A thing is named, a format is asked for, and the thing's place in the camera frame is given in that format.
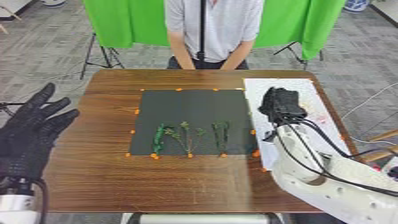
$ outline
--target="dark green mat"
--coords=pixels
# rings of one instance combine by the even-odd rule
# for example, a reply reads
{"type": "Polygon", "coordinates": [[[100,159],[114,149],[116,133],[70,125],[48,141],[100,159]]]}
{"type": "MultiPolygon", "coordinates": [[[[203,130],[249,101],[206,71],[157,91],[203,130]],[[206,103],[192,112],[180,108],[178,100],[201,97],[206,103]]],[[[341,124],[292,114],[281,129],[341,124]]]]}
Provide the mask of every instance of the dark green mat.
{"type": "MultiPolygon", "coordinates": [[[[190,129],[203,128],[206,135],[194,151],[197,155],[221,154],[215,147],[212,123],[228,121],[228,154],[249,154],[256,148],[256,136],[251,135],[253,124],[244,92],[240,90],[146,91],[142,94],[141,114],[135,121],[132,154],[150,155],[153,137],[160,124],[180,126],[187,121],[190,129]]],[[[171,138],[164,137],[162,155],[183,155],[185,150],[171,138]]]]}

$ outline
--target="white shirt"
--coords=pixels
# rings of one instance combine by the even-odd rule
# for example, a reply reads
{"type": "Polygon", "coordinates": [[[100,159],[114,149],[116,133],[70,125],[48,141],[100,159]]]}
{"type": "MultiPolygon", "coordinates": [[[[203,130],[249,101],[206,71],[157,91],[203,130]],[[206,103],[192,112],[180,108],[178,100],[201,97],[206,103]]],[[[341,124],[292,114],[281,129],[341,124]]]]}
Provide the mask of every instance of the white shirt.
{"type": "MultiPolygon", "coordinates": [[[[263,0],[208,0],[206,4],[206,62],[228,59],[242,41],[258,37],[263,0]]],[[[190,56],[199,51],[201,0],[165,0],[165,25],[171,32],[185,32],[190,56]]]]}

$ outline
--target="person's arm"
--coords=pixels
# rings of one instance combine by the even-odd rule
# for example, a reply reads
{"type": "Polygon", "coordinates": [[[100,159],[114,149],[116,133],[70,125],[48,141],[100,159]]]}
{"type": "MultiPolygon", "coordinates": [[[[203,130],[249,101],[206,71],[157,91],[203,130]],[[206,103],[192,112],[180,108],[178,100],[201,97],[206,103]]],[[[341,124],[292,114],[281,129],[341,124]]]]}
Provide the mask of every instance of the person's arm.
{"type": "Polygon", "coordinates": [[[253,45],[258,37],[260,32],[260,24],[261,24],[261,17],[263,17],[263,6],[265,1],[256,0],[253,1],[253,7],[251,7],[251,13],[247,18],[247,24],[245,24],[245,34],[242,37],[240,45],[229,55],[228,61],[221,67],[222,70],[235,70],[240,66],[242,61],[245,60],[245,57],[253,50],[253,45]]]}
{"type": "Polygon", "coordinates": [[[240,42],[240,46],[238,46],[233,54],[229,55],[229,58],[221,67],[221,70],[235,70],[237,69],[237,67],[240,66],[240,63],[245,60],[245,57],[251,53],[253,45],[254,45],[254,40],[240,42]]]}
{"type": "Polygon", "coordinates": [[[190,53],[185,46],[185,34],[183,32],[171,32],[167,30],[167,37],[171,42],[171,50],[178,59],[178,64],[183,69],[196,69],[190,53]]]}
{"type": "Polygon", "coordinates": [[[196,69],[189,49],[185,46],[185,22],[183,22],[183,0],[165,1],[165,26],[171,50],[183,69],[196,69]]]}

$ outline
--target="green screen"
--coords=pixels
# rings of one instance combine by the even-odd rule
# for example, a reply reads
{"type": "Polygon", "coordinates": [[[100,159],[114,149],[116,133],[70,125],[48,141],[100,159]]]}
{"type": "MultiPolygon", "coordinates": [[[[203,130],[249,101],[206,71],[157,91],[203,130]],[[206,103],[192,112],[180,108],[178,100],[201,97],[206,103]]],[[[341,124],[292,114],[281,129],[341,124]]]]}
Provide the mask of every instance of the green screen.
{"type": "MultiPolygon", "coordinates": [[[[130,48],[134,43],[169,46],[164,0],[84,0],[84,4],[102,46],[130,48]]],[[[297,41],[302,58],[313,59],[324,48],[343,4],[345,0],[265,0],[254,47],[297,41]]]]}

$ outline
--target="wooden table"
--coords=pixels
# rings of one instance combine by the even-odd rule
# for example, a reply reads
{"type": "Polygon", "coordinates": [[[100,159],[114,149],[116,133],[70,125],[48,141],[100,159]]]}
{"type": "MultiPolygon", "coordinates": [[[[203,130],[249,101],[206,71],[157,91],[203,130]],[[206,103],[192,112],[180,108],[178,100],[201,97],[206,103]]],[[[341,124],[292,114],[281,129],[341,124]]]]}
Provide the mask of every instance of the wooden table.
{"type": "Polygon", "coordinates": [[[349,140],[317,78],[304,71],[103,70],[80,101],[46,169],[52,212],[318,212],[277,187],[260,159],[245,156],[126,158],[141,89],[244,88],[244,78],[306,78],[349,140]]]}

